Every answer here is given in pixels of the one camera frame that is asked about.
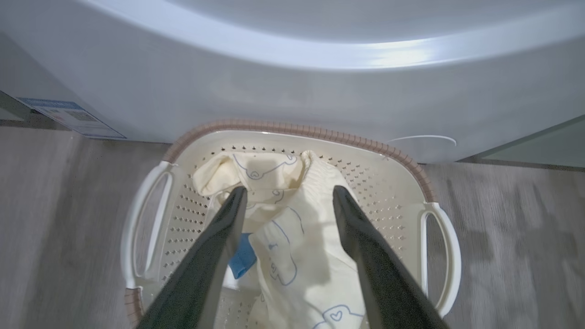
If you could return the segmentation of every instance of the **white plastic laundry basket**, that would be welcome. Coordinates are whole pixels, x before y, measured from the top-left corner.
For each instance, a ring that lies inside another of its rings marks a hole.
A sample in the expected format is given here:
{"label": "white plastic laundry basket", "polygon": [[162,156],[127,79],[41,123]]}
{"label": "white plastic laundry basket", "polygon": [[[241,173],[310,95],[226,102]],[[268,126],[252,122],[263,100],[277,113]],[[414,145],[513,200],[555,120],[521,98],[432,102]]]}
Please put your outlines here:
{"label": "white plastic laundry basket", "polygon": [[[427,292],[425,220],[433,214],[445,240],[446,280],[436,308],[444,316],[455,301],[461,277],[459,243],[449,217],[436,202],[422,167],[388,145],[326,129],[257,122],[219,121],[183,135],[145,178],[131,205],[122,236],[126,306],[136,324],[204,229],[209,198],[195,192],[191,175],[214,154],[313,150],[336,166],[372,224]],[[156,211],[143,273],[136,268],[138,223],[155,185],[167,177]],[[257,293],[223,288],[215,327],[253,329],[248,315]]]}

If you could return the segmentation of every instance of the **fabric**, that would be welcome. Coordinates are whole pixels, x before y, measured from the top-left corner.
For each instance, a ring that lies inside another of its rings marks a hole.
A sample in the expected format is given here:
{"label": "fabric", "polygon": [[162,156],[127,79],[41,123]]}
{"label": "fabric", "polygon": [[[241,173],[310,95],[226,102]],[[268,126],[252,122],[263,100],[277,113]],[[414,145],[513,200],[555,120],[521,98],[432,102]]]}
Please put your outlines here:
{"label": "fabric", "polygon": [[341,247],[333,212],[333,187],[350,188],[335,167],[312,151],[222,152],[193,183],[213,196],[210,213],[235,186],[248,189],[243,232],[252,233],[261,291],[250,328],[360,327],[366,311],[356,264]]}
{"label": "fabric", "polygon": [[256,254],[248,240],[250,233],[242,233],[236,254],[228,265],[235,279],[241,278],[256,263]]}

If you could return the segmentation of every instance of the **floor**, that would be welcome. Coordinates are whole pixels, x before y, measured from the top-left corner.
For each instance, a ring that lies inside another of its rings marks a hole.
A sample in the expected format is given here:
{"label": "floor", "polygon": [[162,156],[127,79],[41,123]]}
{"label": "floor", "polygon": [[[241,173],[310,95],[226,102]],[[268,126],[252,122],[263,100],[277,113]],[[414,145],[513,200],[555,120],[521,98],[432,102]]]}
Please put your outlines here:
{"label": "floor", "polygon": [[[129,328],[119,241],[168,145],[0,126],[0,327]],[[451,328],[584,328],[585,173],[425,166],[462,247]],[[429,222],[431,300],[445,256]]]}

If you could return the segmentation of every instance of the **blue cloth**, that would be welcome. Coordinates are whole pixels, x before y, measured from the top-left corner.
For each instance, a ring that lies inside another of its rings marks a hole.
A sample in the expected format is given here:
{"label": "blue cloth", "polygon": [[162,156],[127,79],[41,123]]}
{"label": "blue cloth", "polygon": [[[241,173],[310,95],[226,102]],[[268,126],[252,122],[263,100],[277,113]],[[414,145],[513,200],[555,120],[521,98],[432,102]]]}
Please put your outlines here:
{"label": "blue cloth", "polygon": [[256,263],[256,254],[248,240],[250,234],[252,233],[242,233],[238,250],[229,261],[229,268],[236,279],[241,278]]}

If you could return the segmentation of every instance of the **sticker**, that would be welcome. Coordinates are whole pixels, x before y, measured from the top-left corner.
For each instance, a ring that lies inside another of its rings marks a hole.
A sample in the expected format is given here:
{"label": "sticker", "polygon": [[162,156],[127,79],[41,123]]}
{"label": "sticker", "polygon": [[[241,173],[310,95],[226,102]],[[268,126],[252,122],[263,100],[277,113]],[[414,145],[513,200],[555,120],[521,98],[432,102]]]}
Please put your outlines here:
{"label": "sticker", "polygon": [[19,98],[35,110],[87,137],[126,138],[74,102]]}

